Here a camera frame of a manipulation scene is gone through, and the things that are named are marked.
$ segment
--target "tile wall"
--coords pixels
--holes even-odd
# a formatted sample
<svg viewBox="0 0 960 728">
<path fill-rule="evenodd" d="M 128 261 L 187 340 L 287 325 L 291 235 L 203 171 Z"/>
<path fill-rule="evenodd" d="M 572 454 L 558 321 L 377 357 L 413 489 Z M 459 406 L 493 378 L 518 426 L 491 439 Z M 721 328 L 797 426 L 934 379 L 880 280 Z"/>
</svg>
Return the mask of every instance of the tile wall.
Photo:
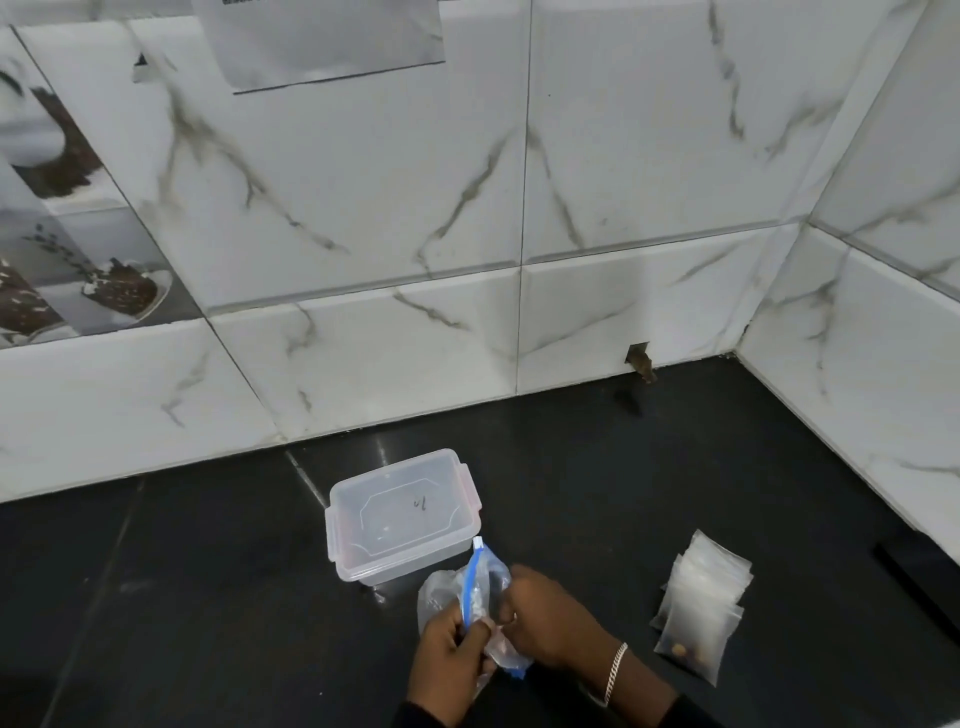
<svg viewBox="0 0 960 728">
<path fill-rule="evenodd" d="M 960 561 L 958 37 L 931 3 L 738 353 Z"/>
<path fill-rule="evenodd" d="M 924 9 L 443 0 L 444 64 L 234 95 L 181 6 L 8 4 L 102 163 L 33 214 L 192 313 L 0 352 L 0 497 L 729 351 Z"/>
</svg>

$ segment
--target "paper on wall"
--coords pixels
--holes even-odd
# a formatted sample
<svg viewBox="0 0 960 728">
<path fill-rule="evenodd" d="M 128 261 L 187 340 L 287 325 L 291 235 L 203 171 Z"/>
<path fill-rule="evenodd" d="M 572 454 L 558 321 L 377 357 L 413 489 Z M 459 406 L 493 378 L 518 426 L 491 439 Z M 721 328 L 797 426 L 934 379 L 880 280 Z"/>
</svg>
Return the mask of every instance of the paper on wall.
<svg viewBox="0 0 960 728">
<path fill-rule="evenodd" d="M 227 83 L 252 91 L 437 63 L 437 0 L 193 0 Z"/>
</svg>

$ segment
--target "translucent plastic container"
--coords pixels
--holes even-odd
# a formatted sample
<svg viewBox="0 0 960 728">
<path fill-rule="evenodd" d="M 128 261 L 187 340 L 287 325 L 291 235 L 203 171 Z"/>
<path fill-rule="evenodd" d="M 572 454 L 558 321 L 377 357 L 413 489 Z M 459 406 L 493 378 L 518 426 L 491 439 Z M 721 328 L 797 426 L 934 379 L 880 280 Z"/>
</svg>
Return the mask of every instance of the translucent plastic container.
<svg viewBox="0 0 960 728">
<path fill-rule="evenodd" d="M 341 480 L 325 514 L 337 574 L 368 586 L 466 551 L 480 532 L 480 497 L 452 449 Z"/>
</svg>

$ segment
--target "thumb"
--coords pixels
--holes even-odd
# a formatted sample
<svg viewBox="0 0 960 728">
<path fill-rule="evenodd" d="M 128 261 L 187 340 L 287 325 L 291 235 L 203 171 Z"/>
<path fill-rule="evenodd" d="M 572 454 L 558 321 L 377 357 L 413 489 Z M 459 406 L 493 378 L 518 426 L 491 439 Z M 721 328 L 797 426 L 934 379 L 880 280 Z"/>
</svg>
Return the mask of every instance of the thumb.
<svg viewBox="0 0 960 728">
<path fill-rule="evenodd" d="M 467 635 L 457 647 L 457 654 L 466 655 L 474 662 L 480 661 L 483 654 L 483 648 L 487 646 L 490 637 L 493 636 L 493 622 L 489 617 L 482 617 L 474 622 Z"/>
</svg>

